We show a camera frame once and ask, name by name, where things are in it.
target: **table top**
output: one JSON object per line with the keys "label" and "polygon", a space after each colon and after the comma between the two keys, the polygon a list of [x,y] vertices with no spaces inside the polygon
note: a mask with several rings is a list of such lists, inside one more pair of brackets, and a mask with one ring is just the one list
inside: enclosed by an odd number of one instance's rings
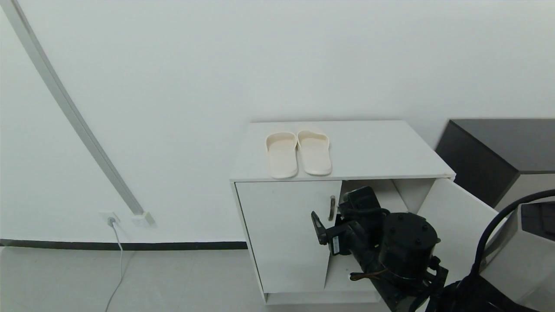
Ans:
{"label": "table top", "polygon": [[[287,179],[270,176],[266,137],[275,132],[311,130],[330,139],[332,172],[314,176],[304,172],[297,151],[299,173]],[[454,171],[403,120],[251,123],[239,149],[231,181],[303,181],[452,178]]]}

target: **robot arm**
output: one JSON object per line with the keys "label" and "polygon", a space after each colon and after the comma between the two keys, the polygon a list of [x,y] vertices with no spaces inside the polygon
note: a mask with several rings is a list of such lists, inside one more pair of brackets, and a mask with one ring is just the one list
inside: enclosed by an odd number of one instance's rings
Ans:
{"label": "robot arm", "polygon": [[531,195],[499,213],[480,240],[479,260],[469,276],[447,287],[448,270],[432,255],[440,242],[433,226],[418,215],[381,208],[370,187],[345,194],[334,227],[324,228],[315,212],[311,217],[319,243],[328,245],[333,256],[352,254],[362,272],[351,273],[350,279],[370,279],[391,311],[414,312],[430,298],[426,312],[538,312],[516,304],[478,273],[497,224],[519,204],[551,193]]}
{"label": "robot arm", "polygon": [[427,311],[435,311],[448,271],[432,256],[439,242],[433,226],[418,215],[380,208],[370,187],[347,193],[339,212],[342,220],[329,229],[315,212],[311,217],[320,244],[360,264],[362,272],[350,279],[370,279],[392,311],[414,312],[428,298]]}

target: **white cabinet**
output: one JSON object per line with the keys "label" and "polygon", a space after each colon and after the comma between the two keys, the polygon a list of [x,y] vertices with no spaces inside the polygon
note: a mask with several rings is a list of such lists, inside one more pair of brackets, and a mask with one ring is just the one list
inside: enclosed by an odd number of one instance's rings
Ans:
{"label": "white cabinet", "polygon": [[322,291],[329,251],[314,244],[310,212],[328,221],[335,210],[341,181],[240,182],[235,184],[245,223],[267,293]]}
{"label": "white cabinet", "polygon": [[[306,174],[297,154],[299,173],[273,179],[266,136],[307,128],[330,138],[332,173]],[[348,273],[360,271],[358,263],[352,256],[331,257],[318,243],[310,219],[315,211],[326,227],[333,226],[341,194],[364,185],[373,188],[383,208],[427,218],[442,239],[435,252],[442,265],[453,278],[466,275],[478,239],[496,212],[453,183],[454,177],[451,168],[401,120],[250,124],[230,182],[265,302],[380,300],[371,282],[348,279]],[[450,226],[459,221],[466,225]],[[468,234],[468,227],[475,234]]]}

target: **pair of slippers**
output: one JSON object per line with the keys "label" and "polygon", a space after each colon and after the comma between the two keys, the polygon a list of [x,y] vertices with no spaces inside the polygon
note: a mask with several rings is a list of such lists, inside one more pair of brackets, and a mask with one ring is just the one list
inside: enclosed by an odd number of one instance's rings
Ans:
{"label": "pair of slippers", "polygon": [[278,132],[266,138],[266,151],[272,178],[284,179],[297,174],[299,171],[295,151],[297,146],[302,167],[306,173],[312,175],[331,173],[330,140],[325,134],[308,130],[302,130],[297,135],[292,132]]}

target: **gray floor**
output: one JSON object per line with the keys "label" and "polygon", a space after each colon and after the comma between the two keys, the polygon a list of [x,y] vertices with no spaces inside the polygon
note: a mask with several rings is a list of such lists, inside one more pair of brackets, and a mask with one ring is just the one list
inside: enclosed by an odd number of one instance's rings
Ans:
{"label": "gray floor", "polygon": [[[109,311],[387,311],[385,304],[265,306],[246,250],[126,251]],[[3,248],[0,311],[103,312],[119,251]]]}

